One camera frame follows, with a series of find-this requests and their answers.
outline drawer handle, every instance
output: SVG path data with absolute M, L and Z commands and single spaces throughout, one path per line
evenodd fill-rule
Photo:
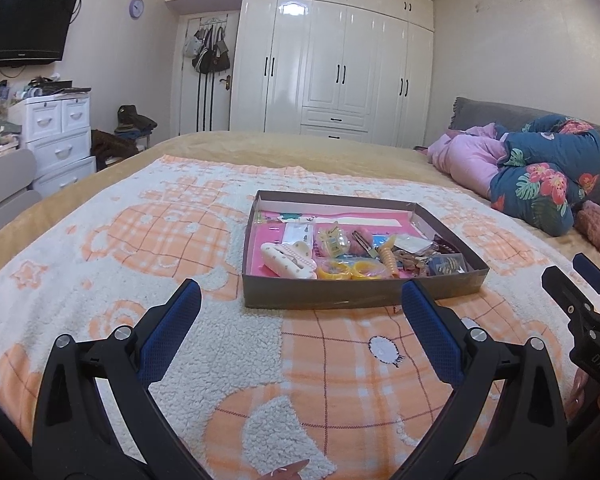
M 65 160 L 69 155 L 71 155 L 71 150 L 74 147 L 72 145 L 68 145 L 64 150 L 56 150 L 56 157 L 60 160 Z
M 69 184 L 75 184 L 76 182 L 78 182 L 78 177 L 74 176 L 71 182 L 65 182 L 64 184 L 60 184 L 60 189 L 64 189 Z

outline blue gripper pad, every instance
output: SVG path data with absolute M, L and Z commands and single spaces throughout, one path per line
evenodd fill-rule
M 579 253 L 573 258 L 573 269 L 600 295 L 600 269 L 595 263 Z
M 138 379 L 145 388 L 162 380 L 201 305 L 200 286 L 190 282 L 142 345 Z
M 436 312 L 437 307 L 414 281 L 402 287 L 402 310 L 431 366 L 443 383 L 458 388 L 464 382 L 462 352 Z

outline clock face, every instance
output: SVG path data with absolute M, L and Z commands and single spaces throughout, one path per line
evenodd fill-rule
M 129 5 L 129 13 L 134 20 L 137 20 L 144 12 L 144 1 L 142 0 L 131 0 Z

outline gray headboard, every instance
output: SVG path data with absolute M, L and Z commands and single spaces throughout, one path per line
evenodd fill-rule
M 498 123 L 502 124 L 507 130 L 516 132 L 520 131 L 525 124 L 533 119 L 552 113 L 554 112 L 501 103 L 472 101 L 471 99 L 459 97 L 454 104 L 454 116 L 451 119 L 449 128 L 452 130 L 467 130 L 472 126 Z M 600 133 L 600 126 L 593 122 L 591 124 Z M 587 196 L 587 199 L 600 205 L 600 179 L 593 193 Z

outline wardrobe drawer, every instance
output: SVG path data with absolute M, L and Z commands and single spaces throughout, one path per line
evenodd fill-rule
M 302 109 L 302 124 L 310 126 L 368 132 L 369 122 L 369 116 L 349 114 L 337 110 L 320 110 L 319 108 Z
M 89 98 L 66 99 L 62 103 L 62 131 L 68 132 L 78 128 L 88 128 Z
M 325 137 L 333 140 L 355 140 L 365 142 L 364 134 L 352 132 L 351 130 L 339 130 L 337 128 L 320 128 L 319 126 L 301 126 L 300 135 L 311 135 L 314 137 Z
M 62 131 L 60 101 L 48 101 L 27 105 L 25 123 L 22 125 L 24 142 L 41 139 Z
M 46 198 L 95 172 L 96 158 L 90 156 L 89 158 L 78 160 L 60 170 L 34 180 L 33 189 L 39 192 L 43 198 Z
M 83 128 L 56 134 L 27 143 L 36 157 L 36 178 L 58 170 L 71 162 L 83 160 L 91 152 L 91 131 Z

